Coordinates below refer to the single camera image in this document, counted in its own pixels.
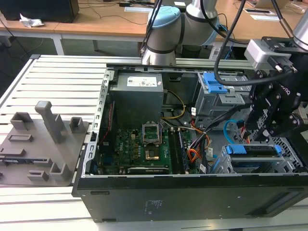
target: sticker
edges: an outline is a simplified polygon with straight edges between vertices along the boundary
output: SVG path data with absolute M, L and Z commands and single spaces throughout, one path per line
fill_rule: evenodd
M 213 157 L 213 149 L 212 148 L 208 148 L 208 154 L 210 157 Z
M 8 163 L 18 163 L 18 160 L 4 160 L 4 161 Z
M 195 107 L 192 107 L 192 115 L 196 116 L 196 108 Z
M 153 215 L 153 213 L 157 210 L 161 210 L 161 206 L 163 205 L 162 200 L 158 201 L 146 201 L 144 205 L 144 214 Z
M 130 76 L 127 78 L 128 87 L 157 87 L 156 77 Z
M 203 164 L 200 164 L 200 171 L 206 173 L 206 167 Z
M 184 2 L 182 2 L 182 1 L 175 1 L 174 4 L 176 6 L 186 6 L 186 4 Z

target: floor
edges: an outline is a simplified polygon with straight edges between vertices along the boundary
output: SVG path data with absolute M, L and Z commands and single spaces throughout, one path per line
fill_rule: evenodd
M 52 39 L 47 38 L 17 38 L 25 50 L 31 54 L 56 55 L 56 49 Z M 100 51 L 94 51 L 91 40 L 64 39 L 64 51 L 67 55 L 90 56 L 126 56 L 138 55 L 136 42 L 98 41 Z M 210 49 L 202 48 L 199 58 L 208 58 Z M 0 46 L 0 96 L 6 91 L 19 71 L 27 62 L 28 56 L 13 38 L 12 46 L 5 48 Z

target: motherboard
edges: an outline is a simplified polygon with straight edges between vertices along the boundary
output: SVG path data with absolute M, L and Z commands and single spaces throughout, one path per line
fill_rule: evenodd
M 145 143 L 155 140 L 158 143 Z M 118 129 L 112 153 L 101 153 L 98 167 L 104 175 L 185 172 L 189 170 L 186 153 L 190 144 L 188 130 L 159 129 L 157 133 L 155 129 Z

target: black computer case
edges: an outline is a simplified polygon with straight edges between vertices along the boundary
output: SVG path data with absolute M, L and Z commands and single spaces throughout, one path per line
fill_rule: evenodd
M 79 11 L 78 0 L 0 0 L 6 20 L 31 19 L 72 23 Z

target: blue latch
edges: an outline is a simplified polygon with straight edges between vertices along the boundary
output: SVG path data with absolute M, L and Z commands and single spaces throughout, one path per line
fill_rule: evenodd
M 275 150 L 276 150 L 278 156 L 281 156 L 281 155 L 282 155 L 282 149 L 281 149 L 281 147 L 280 147 L 279 145 L 275 145 L 274 148 L 275 148 Z
M 226 94 L 227 89 L 217 82 L 214 73 L 203 73 L 203 82 L 208 86 L 209 93 Z
M 247 154 L 244 145 L 242 144 L 229 144 L 226 147 L 227 153 L 230 154 Z

